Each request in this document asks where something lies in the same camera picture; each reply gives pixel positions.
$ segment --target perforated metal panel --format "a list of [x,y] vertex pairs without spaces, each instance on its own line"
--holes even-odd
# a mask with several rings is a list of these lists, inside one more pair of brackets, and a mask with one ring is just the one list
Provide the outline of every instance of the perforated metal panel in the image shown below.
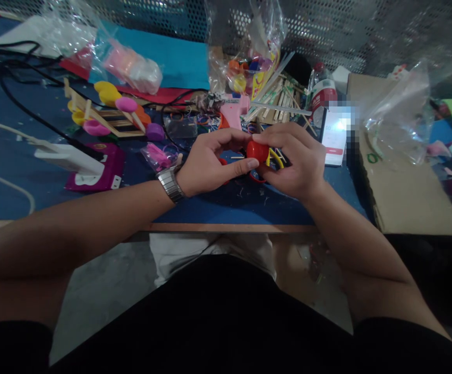
[[[207,40],[203,0],[88,0],[100,16],[127,28],[192,41]],[[226,51],[250,22],[248,1],[230,0],[224,17]],[[0,10],[30,16],[38,0],[0,0]],[[439,77],[452,71],[452,0],[280,0],[288,25],[284,49],[330,69],[386,76],[395,65],[427,57]]]

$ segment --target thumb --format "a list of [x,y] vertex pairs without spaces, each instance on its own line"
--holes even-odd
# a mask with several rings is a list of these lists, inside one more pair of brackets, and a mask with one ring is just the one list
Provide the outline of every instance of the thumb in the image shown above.
[[259,161],[255,158],[244,158],[243,160],[222,166],[220,168],[221,176],[223,176],[225,180],[230,180],[243,174],[247,174],[258,166]]

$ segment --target cardboard box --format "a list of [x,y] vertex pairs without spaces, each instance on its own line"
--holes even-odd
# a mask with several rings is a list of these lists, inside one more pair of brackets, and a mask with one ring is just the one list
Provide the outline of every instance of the cardboard box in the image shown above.
[[452,235],[452,203],[428,163],[415,166],[400,154],[392,160],[397,168],[367,160],[372,150],[363,120],[395,84],[367,75],[349,76],[347,99],[360,110],[359,148],[377,225],[384,234]]

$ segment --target clear plastic bag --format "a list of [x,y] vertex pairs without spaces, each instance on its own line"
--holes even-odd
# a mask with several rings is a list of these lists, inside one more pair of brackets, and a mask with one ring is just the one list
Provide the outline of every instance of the clear plastic bag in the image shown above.
[[[211,92],[232,92],[251,96],[252,100],[264,87],[280,62],[280,51],[286,35],[286,25],[278,0],[206,0],[209,29],[209,82]],[[245,26],[240,49],[231,55],[230,28]]]
[[400,152],[415,165],[423,163],[434,122],[429,105],[427,63],[420,61],[372,110],[365,124],[371,147],[389,161]]
[[148,142],[140,152],[156,173],[174,166],[178,158],[177,154],[164,152],[152,142]]
[[161,67],[120,44],[115,38],[118,28],[105,25],[83,0],[45,0],[41,16],[48,25],[48,32],[41,35],[42,45],[92,69],[98,81],[157,93],[163,78]]
[[198,136],[195,117],[186,118],[181,115],[178,119],[165,118],[164,123],[172,139],[194,139]]

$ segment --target plastic bottle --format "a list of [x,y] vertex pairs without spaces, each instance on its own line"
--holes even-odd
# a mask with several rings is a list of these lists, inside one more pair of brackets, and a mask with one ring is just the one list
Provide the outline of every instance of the plastic bottle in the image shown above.
[[331,101],[337,101],[335,81],[322,62],[317,63],[311,73],[308,91],[314,126],[321,128],[324,107],[328,108]]

